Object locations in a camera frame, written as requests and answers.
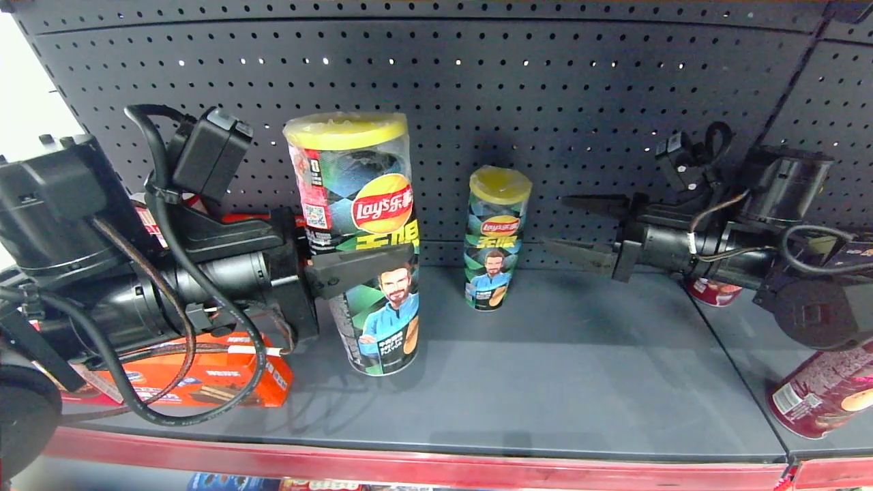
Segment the store shelf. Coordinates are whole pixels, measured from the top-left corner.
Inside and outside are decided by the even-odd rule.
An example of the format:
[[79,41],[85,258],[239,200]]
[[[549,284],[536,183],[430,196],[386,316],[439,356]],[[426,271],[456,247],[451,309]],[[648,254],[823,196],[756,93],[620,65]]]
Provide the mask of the store shelf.
[[[700,306],[725,345],[755,399],[766,407],[766,387],[778,383],[814,351],[786,336],[773,316],[752,303],[754,292],[743,294],[728,308]],[[780,425],[765,410],[788,455],[796,459],[873,455],[873,411],[856,416],[824,439],[805,439]],[[873,457],[867,459],[867,484],[873,482]]]
[[684,292],[519,271],[507,304],[464,304],[463,272],[423,269],[418,359],[352,372],[333,326],[291,357],[280,409],[237,409],[186,429],[127,415],[112,432],[359,450],[663,462],[774,462],[784,450]]

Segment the black pegboard wall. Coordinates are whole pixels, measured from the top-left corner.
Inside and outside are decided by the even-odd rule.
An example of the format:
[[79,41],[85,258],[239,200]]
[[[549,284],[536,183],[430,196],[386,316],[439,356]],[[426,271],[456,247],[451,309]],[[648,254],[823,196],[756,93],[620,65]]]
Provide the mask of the black pegboard wall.
[[836,159],[810,221],[873,226],[873,45],[819,43],[764,143]]
[[[457,265],[460,253],[446,248],[462,238],[467,179],[478,166],[509,166],[532,178],[527,240],[605,242],[615,236],[614,221],[562,208],[557,197],[646,191],[672,198],[651,150],[679,129],[700,137],[716,119],[738,131],[732,157],[741,157],[821,14],[808,3],[290,5],[280,12],[278,4],[234,3],[224,12],[210,3],[201,12],[193,2],[147,10],[25,3],[17,18],[132,191],[149,160],[122,112],[127,104],[199,114],[220,103],[255,127],[226,211],[298,202],[280,133],[288,119],[334,110],[406,113],[416,206],[423,237],[433,241],[425,261]],[[772,29],[760,29],[762,19]],[[567,266],[530,248],[524,266]]]

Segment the black cable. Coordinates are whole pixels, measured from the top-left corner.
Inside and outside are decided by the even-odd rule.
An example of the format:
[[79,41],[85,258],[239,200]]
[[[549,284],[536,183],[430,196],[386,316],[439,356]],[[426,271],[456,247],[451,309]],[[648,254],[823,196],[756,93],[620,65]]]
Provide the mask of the black cable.
[[163,139],[158,128],[141,110],[139,106],[127,106],[124,114],[140,128],[146,137],[146,144],[152,151],[152,160],[155,162],[153,183],[159,189],[166,189],[169,185],[167,150],[164,148]]
[[[721,135],[721,145],[718,146],[718,151],[715,150],[715,135]],[[704,139],[704,148],[709,156],[709,165],[716,165],[727,152],[731,149],[733,143],[733,130],[722,121],[715,121],[706,129],[706,137]]]
[[[198,354],[227,353],[227,345],[221,344],[218,342],[198,342],[196,344],[196,351]],[[146,360],[149,358],[155,358],[157,356],[178,355],[180,353],[187,353],[187,352],[188,352],[188,348],[186,348],[182,344],[170,344],[168,346],[159,346],[157,348],[141,349],[140,351],[134,351],[133,353],[127,353],[126,355],[119,356],[119,360],[122,363],[130,363],[130,362],[138,362],[140,360]]]
[[[180,317],[182,320],[182,327],[185,330],[185,344],[180,345],[179,348],[182,349],[185,353],[185,359],[182,361],[182,366],[180,366],[178,372],[176,372],[173,380],[169,382],[163,389],[161,389],[158,393],[153,394],[148,399],[143,401],[146,405],[150,405],[155,401],[160,400],[167,394],[169,394],[173,389],[175,389],[185,377],[188,376],[188,372],[191,370],[191,367],[194,365],[194,356],[196,355],[196,346],[197,346],[197,332],[194,327],[194,324],[188,318],[188,314],[185,312],[185,306],[182,304],[182,300],[179,299],[179,296],[173,291],[173,288],[167,282],[167,279],[161,275],[161,272],[157,270],[148,259],[139,252],[133,244],[131,244],[127,239],[124,238],[115,227],[112,226],[109,222],[100,217],[93,217],[91,219],[92,225],[94,228],[100,232],[103,237],[113,243],[113,245],[122,251],[124,255],[127,256],[128,259],[133,261],[137,266],[139,266],[143,272],[148,276],[148,278],[155,284],[158,290],[163,294],[164,299],[169,302],[169,304],[175,310],[176,315]],[[124,356],[120,358],[122,363],[127,363],[124,359]],[[118,416],[121,414],[125,414],[130,412],[131,409],[129,406],[123,406],[117,409],[110,409],[107,411],[98,411],[98,412],[88,412],[88,413],[80,413],[80,414],[65,414],[63,417],[62,424],[69,423],[80,423],[82,421],[90,421],[93,419],[101,419],[101,418],[110,418],[112,416]]]
[[[27,297],[23,291],[9,287],[0,287],[0,298],[18,303],[27,301]],[[112,375],[112,379],[118,387],[121,397],[124,399],[125,404],[130,406],[131,411],[156,425],[186,426],[195,425],[202,421],[202,415],[199,414],[195,417],[167,416],[149,408],[148,405],[140,400],[136,390],[134,390],[134,387],[130,384],[130,380],[127,379],[127,374],[124,371],[124,367],[121,366],[121,362],[118,359],[118,355],[115,354],[112,344],[109,342],[106,335],[103,334],[103,331],[97,326],[94,319],[78,305],[52,292],[40,292],[40,299],[47,305],[69,315],[70,318],[88,334],[88,337],[91,338],[91,342],[103,357],[103,362],[106,364],[110,375]]]
[[833,237],[838,237],[847,242],[855,238],[854,233],[842,231],[836,228],[826,227],[822,225],[794,225],[790,226],[784,231],[782,231],[780,241],[779,241],[779,254],[782,258],[789,264],[791,267],[800,271],[802,273],[808,274],[819,274],[819,275],[837,275],[837,274],[851,274],[858,273],[861,271],[867,271],[873,269],[873,262],[867,264],[856,264],[853,266],[838,266],[838,267],[821,267],[821,266],[812,266],[801,262],[799,259],[795,258],[795,256],[791,253],[791,250],[788,248],[788,240],[791,238],[792,234],[795,232],[802,231],[810,231],[810,232],[819,232],[825,235],[830,235]]
[[135,106],[128,107],[134,107],[137,111],[145,114],[146,116],[163,116],[177,123],[182,123],[189,118],[178,110],[170,106],[163,106],[162,104],[137,104]]
[[735,258],[737,256],[741,256],[743,254],[748,254],[750,252],[760,252],[760,251],[775,251],[776,248],[772,245],[761,245],[757,247],[744,247],[742,249],[731,249],[730,251],[720,252],[718,254],[713,254],[711,256],[701,256],[698,255],[695,259],[704,263],[714,263],[716,261],[721,261],[725,259]]
[[[167,163],[167,149],[164,147],[163,141],[161,140],[161,135],[158,133],[157,128],[155,128],[154,123],[146,117],[139,109],[136,107],[125,107],[125,112],[130,117],[130,119],[136,123],[137,126],[140,127],[140,131],[146,136],[146,140],[148,142],[148,148],[151,150],[152,157],[155,160],[155,184],[159,188],[166,188],[169,184],[168,176],[169,176],[169,168]],[[162,175],[163,179],[166,179],[165,182],[161,182],[158,180],[157,176]],[[164,240],[167,242],[167,246],[169,247],[170,252],[173,254],[176,262],[179,263],[179,266],[182,267],[188,274],[191,275],[191,278],[197,282],[198,285],[208,293],[216,302],[219,308],[223,308],[227,312],[230,313],[237,320],[237,322],[243,326],[246,333],[248,333],[251,343],[255,348],[255,370],[251,375],[251,379],[248,384],[246,384],[243,389],[234,396],[233,399],[227,401],[223,405],[219,406],[215,410],[207,411],[201,415],[196,417],[203,417],[207,415],[211,415],[212,412],[217,410],[222,410],[222,412],[227,411],[231,407],[241,403],[243,399],[247,398],[254,390],[255,387],[261,380],[261,377],[264,375],[264,371],[267,365],[267,355],[266,355],[266,346],[264,345],[264,339],[261,337],[261,333],[258,331],[258,328],[255,327],[255,324],[249,319],[249,317],[243,313],[230,299],[227,298],[224,293],[216,286],[215,283],[210,280],[208,276],[200,269],[200,267],[194,263],[193,260],[188,255],[188,252],[185,250],[184,245],[179,240],[178,236],[176,236],[175,231],[173,230],[172,224],[170,224],[169,220],[169,210],[167,208],[167,203],[161,200],[160,198],[149,200],[152,205],[149,206],[149,211],[152,212],[152,216],[155,218],[155,222],[158,225],[158,229],[161,231],[161,234],[164,237]]]

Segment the black cylindrical motor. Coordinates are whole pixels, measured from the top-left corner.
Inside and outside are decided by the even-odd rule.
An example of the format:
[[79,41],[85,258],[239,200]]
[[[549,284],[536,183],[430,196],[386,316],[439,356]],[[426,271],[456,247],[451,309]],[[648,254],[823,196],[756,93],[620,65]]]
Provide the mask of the black cylindrical motor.
[[50,135],[0,156],[0,244],[22,273],[57,288],[128,263],[88,222],[103,217],[141,252],[152,239],[97,140]]
[[743,164],[744,187],[751,190],[738,220],[783,228],[800,223],[821,191],[834,159],[821,153],[761,147]]
[[[216,259],[200,267],[233,299],[267,303],[265,295],[270,291],[271,271],[265,253],[250,252]],[[204,303],[210,299],[209,294],[179,266],[165,266],[161,273],[183,304]],[[167,300],[144,273],[119,275],[74,285],[70,289],[75,292],[62,292],[62,295],[74,297],[81,303],[120,353],[176,339],[184,333],[182,320],[168,308]],[[80,335],[74,324],[71,328],[68,316],[50,311],[39,327],[43,338],[64,359],[81,363],[95,356],[96,348],[91,340]],[[201,331],[212,327],[210,322],[203,325],[195,322],[195,328]]]

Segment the orange snack box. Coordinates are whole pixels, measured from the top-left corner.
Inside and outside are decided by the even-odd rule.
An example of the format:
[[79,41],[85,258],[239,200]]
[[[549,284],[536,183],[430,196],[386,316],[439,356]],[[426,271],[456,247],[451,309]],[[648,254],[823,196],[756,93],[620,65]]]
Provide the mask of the orange snack box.
[[[184,345],[184,339],[165,342],[153,348]],[[219,353],[198,353],[188,375],[169,394],[153,405],[201,406],[220,405],[236,396],[249,382],[255,370],[255,355],[249,336],[232,333],[221,337],[209,334],[197,337],[200,345],[220,349]],[[154,356],[124,364],[127,378],[140,398],[148,398],[163,389],[175,377],[182,366],[184,354]],[[118,389],[107,371],[82,373],[92,386],[104,392],[109,399],[120,400]],[[281,356],[268,356],[264,376],[252,394],[243,400],[242,406],[280,407],[288,396],[293,373]],[[86,404],[106,404],[104,398],[74,398],[68,394],[67,401]]]

